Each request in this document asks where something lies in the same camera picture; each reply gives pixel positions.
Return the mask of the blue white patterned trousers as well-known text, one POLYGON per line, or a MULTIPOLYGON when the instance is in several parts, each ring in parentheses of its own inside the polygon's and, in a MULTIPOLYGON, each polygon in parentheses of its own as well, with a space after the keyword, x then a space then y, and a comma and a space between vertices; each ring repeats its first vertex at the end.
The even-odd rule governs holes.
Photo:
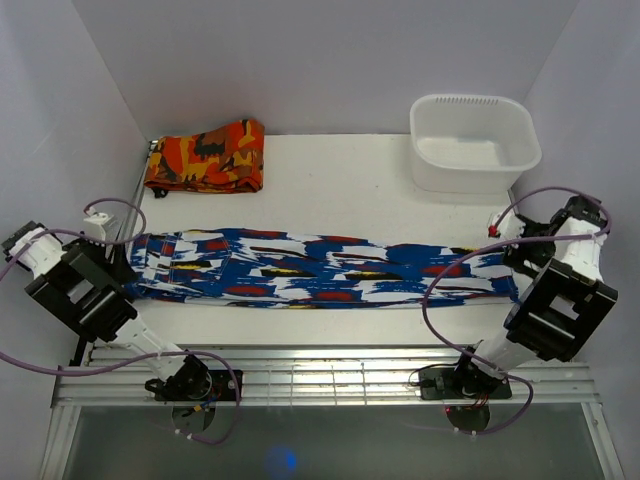
POLYGON ((514 300, 499 253, 243 228, 146 234, 131 246, 135 299, 249 308, 417 308, 514 300))

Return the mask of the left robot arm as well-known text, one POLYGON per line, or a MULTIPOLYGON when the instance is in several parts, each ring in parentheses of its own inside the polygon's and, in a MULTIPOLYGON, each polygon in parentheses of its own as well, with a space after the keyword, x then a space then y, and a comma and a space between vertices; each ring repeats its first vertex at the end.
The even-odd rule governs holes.
POLYGON ((213 391, 207 366, 162 339, 142 320, 125 285, 134 280, 124 245, 82 237, 67 244, 28 222, 1 244, 7 262, 29 271, 26 293, 86 342, 101 340, 143 355, 155 377, 145 389, 159 401, 199 401, 213 391))

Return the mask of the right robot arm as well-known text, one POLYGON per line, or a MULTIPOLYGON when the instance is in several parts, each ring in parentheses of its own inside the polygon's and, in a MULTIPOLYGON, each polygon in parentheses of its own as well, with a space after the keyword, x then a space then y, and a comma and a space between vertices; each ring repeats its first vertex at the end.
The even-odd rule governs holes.
POLYGON ((507 315, 503 332, 467 348, 452 371, 461 396, 490 396, 506 375, 533 360, 571 360, 617 302, 600 272, 608 218, 600 201, 575 195, 549 221, 507 215, 498 234, 520 244, 503 261, 530 279, 507 315))

